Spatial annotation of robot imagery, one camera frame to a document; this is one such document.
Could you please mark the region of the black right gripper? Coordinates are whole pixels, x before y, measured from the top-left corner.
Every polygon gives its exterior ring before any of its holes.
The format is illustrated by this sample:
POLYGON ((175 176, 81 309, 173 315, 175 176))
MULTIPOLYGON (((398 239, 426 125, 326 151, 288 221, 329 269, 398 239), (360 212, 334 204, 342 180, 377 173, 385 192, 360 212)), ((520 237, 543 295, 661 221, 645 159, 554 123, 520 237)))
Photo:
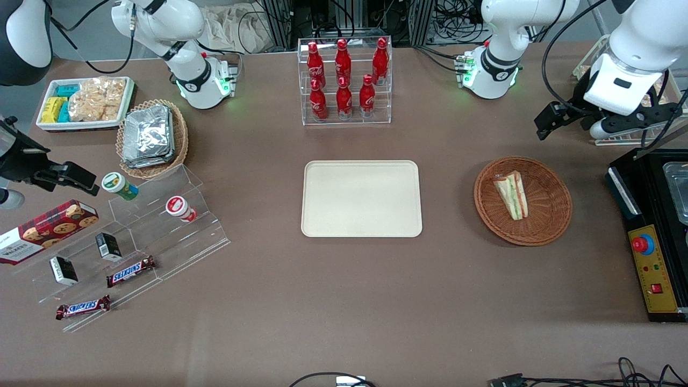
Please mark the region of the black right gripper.
POLYGON ((67 161, 54 164, 46 148, 17 130, 14 116, 2 117, 2 178, 15 183, 36 185, 52 192, 57 186, 72 187, 91 196, 100 191, 97 176, 80 165, 67 161))

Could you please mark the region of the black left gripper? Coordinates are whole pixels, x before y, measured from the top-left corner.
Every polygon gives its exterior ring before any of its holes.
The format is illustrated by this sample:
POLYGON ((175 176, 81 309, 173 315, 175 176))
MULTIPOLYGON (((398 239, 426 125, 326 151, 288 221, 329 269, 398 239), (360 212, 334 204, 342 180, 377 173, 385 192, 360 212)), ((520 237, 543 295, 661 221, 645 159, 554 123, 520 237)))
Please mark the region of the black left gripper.
POLYGON ((666 134, 686 121, 686 104, 678 105, 679 91, 670 71, 664 71, 655 85, 646 92, 639 106, 631 115, 623 116, 594 107, 583 100, 583 87, 589 83, 588 71, 575 71, 578 81, 570 103, 591 114, 582 117, 569 112, 570 108, 561 102, 550 102, 544 108, 544 116, 535 118, 536 135, 541 141, 560 127, 570 125, 568 118, 577 118, 580 127, 591 135, 594 141, 654 141, 663 132, 673 115, 674 121, 666 134))

